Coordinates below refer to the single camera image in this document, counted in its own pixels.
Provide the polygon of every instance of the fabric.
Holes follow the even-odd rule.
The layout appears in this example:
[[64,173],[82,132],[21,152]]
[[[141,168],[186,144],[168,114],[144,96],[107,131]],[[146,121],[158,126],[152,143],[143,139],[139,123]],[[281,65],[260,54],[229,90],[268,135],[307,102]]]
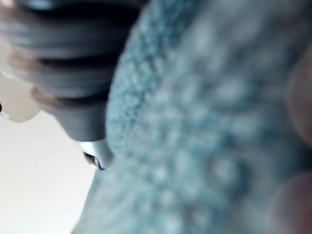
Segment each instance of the fabric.
[[261,234],[302,169],[291,69],[307,0],[153,0],[120,58],[106,116],[114,162],[74,234]]

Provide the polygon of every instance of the skin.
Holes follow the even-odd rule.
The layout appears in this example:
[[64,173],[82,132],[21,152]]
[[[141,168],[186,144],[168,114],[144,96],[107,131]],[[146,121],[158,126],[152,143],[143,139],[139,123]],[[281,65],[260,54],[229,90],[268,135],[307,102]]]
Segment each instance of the skin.
[[[295,130],[312,146],[312,46],[292,72],[286,101]],[[268,207],[264,234],[311,234],[312,173],[279,187]]]

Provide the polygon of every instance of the white wall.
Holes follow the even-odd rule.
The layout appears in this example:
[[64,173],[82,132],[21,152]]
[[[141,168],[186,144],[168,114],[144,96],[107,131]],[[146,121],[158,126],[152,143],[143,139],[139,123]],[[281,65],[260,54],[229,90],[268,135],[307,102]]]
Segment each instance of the white wall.
[[68,234],[94,169],[46,113],[24,123],[0,118],[0,233]]

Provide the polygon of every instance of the blurry object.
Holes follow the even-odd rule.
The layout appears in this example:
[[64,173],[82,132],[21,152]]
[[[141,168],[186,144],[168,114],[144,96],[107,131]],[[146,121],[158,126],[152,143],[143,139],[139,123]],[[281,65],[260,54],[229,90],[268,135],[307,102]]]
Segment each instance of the blurry object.
[[39,113],[39,108],[30,97],[31,85],[15,78],[6,60],[9,46],[0,41],[0,103],[1,116],[13,122],[25,122]]

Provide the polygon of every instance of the blue knit fabric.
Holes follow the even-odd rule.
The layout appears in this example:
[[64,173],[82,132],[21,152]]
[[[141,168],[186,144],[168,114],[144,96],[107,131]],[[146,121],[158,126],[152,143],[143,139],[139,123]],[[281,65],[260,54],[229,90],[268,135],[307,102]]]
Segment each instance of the blue knit fabric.
[[300,166],[285,92],[310,15],[305,0],[152,1],[110,94],[114,162],[73,233],[262,233]]

